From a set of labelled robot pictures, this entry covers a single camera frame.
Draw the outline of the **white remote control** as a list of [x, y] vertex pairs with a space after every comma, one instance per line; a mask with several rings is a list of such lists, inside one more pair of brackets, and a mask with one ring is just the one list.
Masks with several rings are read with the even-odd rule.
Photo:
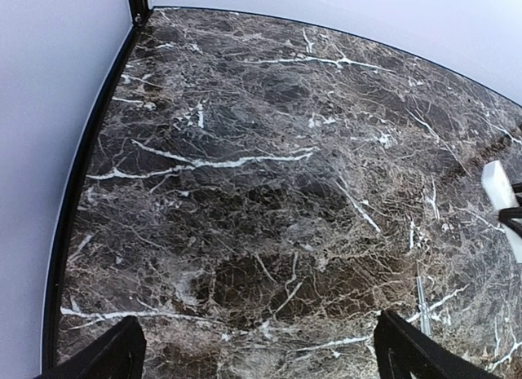
[[[486, 164], [482, 170], [481, 183], [492, 206], [498, 213], [501, 209], [517, 206], [512, 185], [500, 161]], [[502, 224], [517, 263], [521, 263], [521, 236]]]

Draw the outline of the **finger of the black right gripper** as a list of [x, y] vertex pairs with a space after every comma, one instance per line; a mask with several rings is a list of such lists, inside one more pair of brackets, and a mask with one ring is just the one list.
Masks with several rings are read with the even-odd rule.
[[499, 211], [499, 222], [503, 224], [505, 227], [509, 228], [516, 235], [522, 236], [522, 227], [521, 227], [521, 218], [522, 218], [522, 201], [521, 201], [521, 192], [522, 185], [521, 183], [515, 183], [512, 185], [512, 190], [515, 193], [515, 199], [517, 201], [517, 206], [501, 209]]

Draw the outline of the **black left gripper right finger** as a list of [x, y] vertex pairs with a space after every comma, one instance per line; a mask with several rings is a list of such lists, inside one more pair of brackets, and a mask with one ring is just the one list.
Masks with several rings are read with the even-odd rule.
[[421, 333], [394, 311], [382, 311], [374, 330], [378, 374], [384, 379], [496, 379]]

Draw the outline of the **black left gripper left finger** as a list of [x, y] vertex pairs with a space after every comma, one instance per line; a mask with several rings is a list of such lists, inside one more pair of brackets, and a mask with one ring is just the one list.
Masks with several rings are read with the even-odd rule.
[[37, 379], [140, 379], [147, 342], [135, 316], [126, 316], [89, 346]]

